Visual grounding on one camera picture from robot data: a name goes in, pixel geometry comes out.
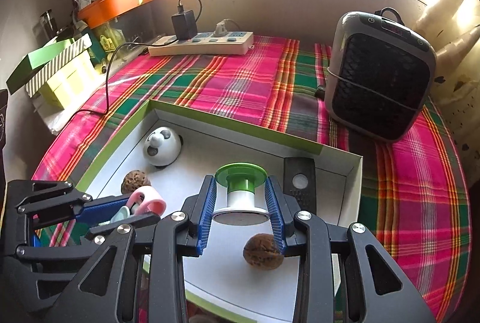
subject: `white power strip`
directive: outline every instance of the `white power strip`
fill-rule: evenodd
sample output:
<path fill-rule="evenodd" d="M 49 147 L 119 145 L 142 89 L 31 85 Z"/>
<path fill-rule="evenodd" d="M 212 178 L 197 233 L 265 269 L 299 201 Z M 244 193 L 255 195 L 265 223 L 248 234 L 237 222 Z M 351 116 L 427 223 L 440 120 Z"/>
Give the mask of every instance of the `white power strip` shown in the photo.
<path fill-rule="evenodd" d="M 184 54 L 212 54 L 212 55 L 243 55 L 246 54 L 254 42 L 252 32 L 229 32 L 222 37 L 214 37 L 213 32 L 197 34 L 193 39 L 177 40 L 167 46 L 161 46 L 175 40 L 175 36 L 164 36 L 155 44 L 158 47 L 149 47 L 151 56 L 184 55 Z"/>

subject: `green and white spool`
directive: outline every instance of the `green and white spool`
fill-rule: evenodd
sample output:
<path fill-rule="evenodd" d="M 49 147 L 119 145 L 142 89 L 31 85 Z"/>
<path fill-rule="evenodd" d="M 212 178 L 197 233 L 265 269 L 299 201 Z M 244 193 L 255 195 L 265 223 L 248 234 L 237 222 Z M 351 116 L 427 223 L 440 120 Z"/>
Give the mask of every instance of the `green and white spool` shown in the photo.
<path fill-rule="evenodd" d="M 268 221 L 270 214 L 255 206 L 255 188 L 265 183 L 267 173 L 251 163 L 222 166 L 215 179 L 226 187 L 227 207 L 213 212 L 213 220 L 232 226 L 252 226 Z"/>

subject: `pink ring toy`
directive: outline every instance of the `pink ring toy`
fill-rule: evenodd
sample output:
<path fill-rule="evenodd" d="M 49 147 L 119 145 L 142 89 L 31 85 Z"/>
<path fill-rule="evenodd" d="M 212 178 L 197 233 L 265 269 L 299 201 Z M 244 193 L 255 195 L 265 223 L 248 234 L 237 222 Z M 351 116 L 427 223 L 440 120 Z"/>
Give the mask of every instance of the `pink ring toy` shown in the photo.
<path fill-rule="evenodd" d="M 151 211 L 158 216 L 162 216 L 167 207 L 166 201 L 152 186 L 141 186 L 134 191 L 127 200 L 127 207 L 131 208 L 135 203 L 139 205 L 135 215 Z"/>

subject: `yellow box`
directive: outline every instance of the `yellow box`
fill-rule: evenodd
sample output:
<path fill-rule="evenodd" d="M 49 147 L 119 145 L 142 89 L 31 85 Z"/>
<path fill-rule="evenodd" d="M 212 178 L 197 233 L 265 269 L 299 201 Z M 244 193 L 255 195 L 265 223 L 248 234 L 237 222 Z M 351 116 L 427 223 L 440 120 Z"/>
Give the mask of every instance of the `yellow box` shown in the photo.
<path fill-rule="evenodd" d="M 91 88 L 98 73 L 85 50 L 58 70 L 39 90 L 46 102 L 65 109 L 76 96 Z"/>

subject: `plaid blanket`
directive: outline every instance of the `plaid blanket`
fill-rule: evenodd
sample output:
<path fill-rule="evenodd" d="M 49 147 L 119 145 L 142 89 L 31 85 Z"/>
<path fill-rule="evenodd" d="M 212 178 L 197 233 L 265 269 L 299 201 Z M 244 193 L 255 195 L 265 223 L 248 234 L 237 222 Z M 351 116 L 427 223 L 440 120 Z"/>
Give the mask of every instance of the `plaid blanket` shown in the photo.
<path fill-rule="evenodd" d="M 362 155 L 358 219 L 397 260 L 437 320 L 444 321 L 462 295 L 471 237 L 465 181 L 452 139 L 430 100 L 395 144 L 377 143 L 336 124 L 314 97 L 316 87 L 325 84 L 329 57 L 329 47 L 274 37 L 256 37 L 255 49 L 244 56 L 140 56 L 111 78 L 108 116 L 75 116 L 34 178 L 77 183 L 148 98 Z M 105 106 L 105 90 L 99 89 L 84 107 Z M 76 243 L 73 228 L 74 221 L 45 229 L 42 241 Z"/>

